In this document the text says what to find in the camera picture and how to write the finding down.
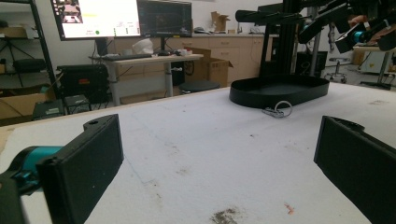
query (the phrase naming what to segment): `black tray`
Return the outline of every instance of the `black tray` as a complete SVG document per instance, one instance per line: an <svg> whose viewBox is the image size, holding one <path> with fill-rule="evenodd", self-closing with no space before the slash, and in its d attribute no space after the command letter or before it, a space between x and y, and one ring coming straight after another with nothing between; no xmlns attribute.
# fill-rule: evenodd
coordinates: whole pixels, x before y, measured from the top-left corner
<svg viewBox="0 0 396 224"><path fill-rule="evenodd" d="M298 105L327 94L329 80L318 77L276 75L236 80L231 84L230 100L253 108L274 108L280 101ZM289 107L280 104L278 108Z"/></svg>

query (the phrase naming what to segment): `monitor screen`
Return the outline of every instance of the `monitor screen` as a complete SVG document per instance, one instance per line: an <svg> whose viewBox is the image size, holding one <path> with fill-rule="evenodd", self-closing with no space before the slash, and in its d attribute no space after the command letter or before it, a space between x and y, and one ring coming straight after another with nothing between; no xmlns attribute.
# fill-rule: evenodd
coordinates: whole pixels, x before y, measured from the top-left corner
<svg viewBox="0 0 396 224"><path fill-rule="evenodd" d="M190 37L191 3L137 0L140 28L144 37Z"/></svg>
<svg viewBox="0 0 396 224"><path fill-rule="evenodd" d="M50 0L61 40L140 36L136 0Z"/></svg>

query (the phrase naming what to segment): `desk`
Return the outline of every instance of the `desk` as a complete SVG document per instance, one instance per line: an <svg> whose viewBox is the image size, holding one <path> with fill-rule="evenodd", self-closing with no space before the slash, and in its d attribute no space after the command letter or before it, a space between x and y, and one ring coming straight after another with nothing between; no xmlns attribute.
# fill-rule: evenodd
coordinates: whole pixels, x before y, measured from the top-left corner
<svg viewBox="0 0 396 224"><path fill-rule="evenodd" d="M379 47L354 47L353 49L356 51L381 51L381 52L384 52L381 49L379 49ZM378 81L377 82L363 81L363 82L361 82L361 84L368 85L368 86L374 86L374 87L380 87L382 89L390 90L390 84L383 83L382 79L385 74L385 69L387 69L387 63L388 63L389 55L391 52L396 52L396 49L391 49L389 51L385 51L384 60L382 61L381 70L379 71Z"/></svg>
<svg viewBox="0 0 396 224"><path fill-rule="evenodd" d="M232 103L229 90L0 128L0 172L20 150L63 146L84 122L118 113L125 159L86 223L369 223L313 162L318 131L323 115L349 119L395 147L395 92L330 83L274 119ZM31 223L50 223L41 192L22 200Z"/></svg>
<svg viewBox="0 0 396 224"><path fill-rule="evenodd" d="M133 94L144 93L148 91L156 91L165 86L166 96L173 96L173 84L172 84L172 68L171 63L174 62L186 62L194 61L202 58L201 54L192 54L188 56L159 56L153 58L123 60L123 61L105 61L105 65L108 70L108 79L111 93L113 95L114 105L120 105L120 98L123 96L129 96ZM139 79L119 81L117 76L117 67L121 66L139 66L154 63L163 63L165 69L165 78L158 77L144 77Z"/></svg>

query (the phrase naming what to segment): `white monitor screen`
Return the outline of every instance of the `white monitor screen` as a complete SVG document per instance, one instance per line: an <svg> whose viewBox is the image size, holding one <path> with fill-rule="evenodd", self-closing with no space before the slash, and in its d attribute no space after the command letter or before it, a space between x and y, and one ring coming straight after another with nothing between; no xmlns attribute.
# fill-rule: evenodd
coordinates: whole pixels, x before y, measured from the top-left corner
<svg viewBox="0 0 396 224"><path fill-rule="evenodd" d="M140 36L136 0L50 0L61 40Z"/></svg>

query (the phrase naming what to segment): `key ring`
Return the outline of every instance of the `key ring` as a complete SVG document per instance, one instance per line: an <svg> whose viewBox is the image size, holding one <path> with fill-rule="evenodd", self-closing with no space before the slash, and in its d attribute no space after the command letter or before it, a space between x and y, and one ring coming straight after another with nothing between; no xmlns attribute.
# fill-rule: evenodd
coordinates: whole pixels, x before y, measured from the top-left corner
<svg viewBox="0 0 396 224"><path fill-rule="evenodd" d="M280 110L277 109L277 107L279 105L281 105L281 104L286 104L286 105L288 105L290 107L289 114L285 115L283 113L283 111L280 111ZM288 117L291 114L292 111L293 111L293 106L291 105L291 103L289 103L289 101L279 101L275 105L274 109L272 109L271 107L266 107L265 109L262 110L262 113L264 113L266 115L270 115L270 116L272 116L274 118L277 118L277 119L283 119L283 118Z"/></svg>

